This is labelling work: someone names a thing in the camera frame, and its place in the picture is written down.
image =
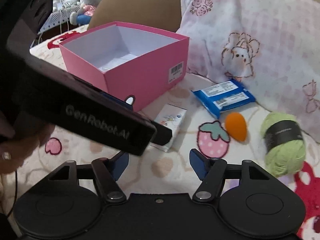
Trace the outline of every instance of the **barcode sticker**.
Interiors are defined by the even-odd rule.
[[[179,78],[182,75],[183,72],[183,62],[179,63],[178,65],[172,67],[169,69],[169,78],[168,83],[173,82],[177,78]]]
[[[235,104],[237,102],[246,100],[248,98],[249,97],[245,93],[241,92],[238,94],[234,94],[230,97],[222,98],[220,100],[214,101],[213,103],[215,104],[215,106],[217,108],[219,108],[219,110],[221,110],[224,106],[229,106],[229,105]]]
[[[202,89],[201,91],[207,96],[207,97],[213,97],[217,95],[221,95],[223,93],[226,93],[228,91],[237,89],[238,86],[235,85],[232,81],[223,82],[217,85],[214,85],[212,87],[208,87],[205,89]]]

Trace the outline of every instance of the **ring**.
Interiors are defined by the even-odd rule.
[[[4,152],[2,154],[2,159],[4,159],[5,161],[11,160],[11,155],[9,152]]]

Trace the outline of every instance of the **open cardboard box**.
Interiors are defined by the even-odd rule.
[[[133,99],[135,111],[183,79],[188,45],[183,35],[122,22],[59,44],[68,72],[123,101]]]

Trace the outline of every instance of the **black device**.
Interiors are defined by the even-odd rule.
[[[135,155],[141,155],[150,141],[168,143],[172,131],[167,127],[30,55],[29,45],[51,12],[52,0],[0,0],[0,110],[11,123],[27,113],[34,119],[29,132],[47,121]]]
[[[227,164],[196,149],[189,158],[202,180],[192,198],[127,199],[116,183],[129,162],[125,152],[85,165],[67,161],[17,200],[21,239],[299,239],[302,200],[256,163]],[[97,195],[80,187],[79,179],[92,179]],[[239,179],[239,186],[221,195],[226,179]]]

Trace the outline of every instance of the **finger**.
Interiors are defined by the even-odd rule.
[[[8,123],[4,114],[0,111],[0,135],[12,138],[15,134],[13,127]]]
[[[10,140],[0,144],[0,154],[9,152],[11,159],[25,159],[39,146],[38,136]]]
[[[51,134],[53,133],[55,126],[53,124],[47,124],[43,129],[39,132],[39,142],[40,146],[44,145],[49,139]]]
[[[9,174],[14,172],[23,164],[23,159],[2,160],[0,161],[0,174]]]

